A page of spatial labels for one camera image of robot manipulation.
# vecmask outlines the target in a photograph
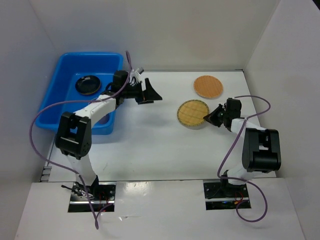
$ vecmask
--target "purple cable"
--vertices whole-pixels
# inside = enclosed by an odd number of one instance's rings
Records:
[[[131,72],[132,71],[132,64],[131,64],[131,57],[130,57],[130,53],[128,51],[125,51],[125,54],[126,54],[126,58],[127,58],[127,61],[129,63],[129,71]],[[117,91],[115,94],[113,94],[112,96],[108,96],[104,99],[100,99],[100,100],[71,100],[71,101],[60,101],[60,102],[56,102],[54,104],[51,104],[49,106],[46,106],[44,109],[42,109],[41,111],[39,111],[37,113],[37,115],[34,117],[34,119],[32,120],[31,122],[31,125],[30,125],[30,128],[29,128],[29,141],[30,141],[30,144],[31,144],[31,147],[33,148],[34,152],[44,161],[52,164],[52,165],[55,165],[55,166],[58,166],[60,168],[63,168],[63,169],[67,169],[75,174],[78,174],[79,175],[79,178],[81,180],[81,183],[84,187],[84,191],[85,191],[85,194],[86,194],[86,198],[88,199],[88,202],[89,202],[89,206],[90,206],[90,210],[93,214],[93,218],[94,218],[94,225],[95,225],[95,228],[98,230],[99,229],[99,224],[98,224],[98,216],[109,206],[111,206],[112,204],[107,204],[106,206],[104,206],[96,215],[95,213],[95,210],[94,210],[94,207],[91,203],[91,200],[89,198],[89,192],[88,192],[88,188],[86,187],[86,183],[84,181],[84,179],[82,178],[82,176],[76,171],[76,170],[73,170],[72,168],[70,167],[67,167],[67,166],[64,166],[64,165],[61,165],[59,163],[56,163],[56,162],[53,162],[53,161],[50,161],[49,159],[47,159],[45,156],[43,156],[36,148],[35,146],[35,143],[32,139],[32,129],[34,127],[34,124],[36,122],[36,119],[40,116],[40,114],[42,114],[44,111],[52,108],[52,107],[55,107],[55,106],[58,106],[58,105],[62,105],[62,104],[75,104],[75,103],[99,103],[101,101],[106,101],[106,100],[109,100],[111,98],[114,98],[116,97],[118,94],[120,94],[122,92],[122,90],[126,87],[126,85],[128,84],[129,80],[130,80],[130,72],[128,73],[128,76],[126,77],[126,80],[123,84],[123,86],[119,89],[119,91]]]
[[[243,121],[243,124],[242,124],[242,126],[241,126],[241,128],[240,128],[240,131],[239,131],[238,135],[236,136],[233,144],[231,145],[230,149],[229,149],[228,152],[226,153],[226,155],[225,155],[225,157],[224,157],[223,161],[221,162],[221,165],[220,165],[220,167],[219,167],[219,169],[218,169],[218,172],[217,172],[217,176],[218,176],[218,178],[220,178],[220,179],[226,179],[226,180],[230,179],[230,180],[242,181],[242,182],[245,182],[245,183],[247,183],[247,184],[251,184],[251,185],[255,186],[255,187],[259,190],[259,192],[261,193],[261,195],[262,195],[262,197],[263,197],[264,204],[265,204],[264,213],[262,214],[261,217],[259,217],[258,219],[255,219],[255,220],[249,220],[249,219],[246,219],[246,218],[244,218],[243,216],[240,215],[240,213],[239,213],[239,206],[240,206],[241,204],[243,204],[244,202],[247,202],[248,200],[240,201],[240,202],[235,206],[236,213],[238,214],[238,216],[239,216],[242,220],[244,220],[244,221],[246,221],[246,222],[249,222],[249,223],[256,223],[256,222],[259,222],[260,220],[262,220],[262,219],[266,216],[267,211],[268,211],[268,202],[267,202],[267,198],[266,198],[264,192],[261,190],[260,187],[258,187],[258,186],[257,186],[256,184],[254,184],[253,182],[250,182],[250,181],[247,181],[247,180],[245,180],[245,179],[238,178],[238,177],[221,176],[220,173],[221,173],[221,170],[222,170],[223,166],[225,165],[225,163],[226,163],[229,155],[231,154],[232,150],[235,148],[235,146],[236,146],[236,144],[237,144],[237,142],[238,142],[238,140],[239,140],[239,138],[240,138],[240,136],[241,136],[241,133],[243,132],[243,130],[244,130],[244,128],[245,128],[245,125],[246,125],[246,122],[248,121],[248,119],[253,118],[253,117],[255,117],[255,116],[259,116],[259,115],[261,115],[261,114],[264,114],[264,113],[268,112],[268,111],[270,110],[270,108],[271,108],[271,104],[270,104],[270,102],[268,102],[266,99],[264,99],[264,98],[262,98],[262,97],[260,97],[260,96],[255,96],[255,95],[242,95],[242,96],[235,96],[234,98],[235,98],[235,99],[239,99],[239,98],[257,98],[257,99],[261,99],[261,100],[265,101],[265,102],[268,104],[268,108],[267,108],[266,110],[264,110],[264,111],[262,111],[262,112],[258,112],[258,113],[253,114],[253,115],[250,115],[250,116],[248,116],[248,117]]]

